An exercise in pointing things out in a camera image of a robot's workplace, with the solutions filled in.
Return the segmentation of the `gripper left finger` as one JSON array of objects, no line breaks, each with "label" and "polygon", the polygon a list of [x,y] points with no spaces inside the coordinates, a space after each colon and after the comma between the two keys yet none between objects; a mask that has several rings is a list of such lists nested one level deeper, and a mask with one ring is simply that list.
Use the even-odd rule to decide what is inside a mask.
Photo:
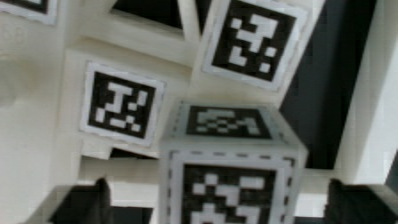
[{"label": "gripper left finger", "polygon": [[109,187],[99,178],[92,185],[76,185],[49,218],[51,224],[113,224]]}]

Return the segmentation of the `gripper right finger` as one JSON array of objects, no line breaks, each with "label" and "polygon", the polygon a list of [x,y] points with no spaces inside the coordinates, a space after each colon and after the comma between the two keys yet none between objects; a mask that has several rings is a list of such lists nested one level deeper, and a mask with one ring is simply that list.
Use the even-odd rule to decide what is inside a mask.
[{"label": "gripper right finger", "polygon": [[398,224],[398,194],[385,185],[328,183],[324,224]]}]

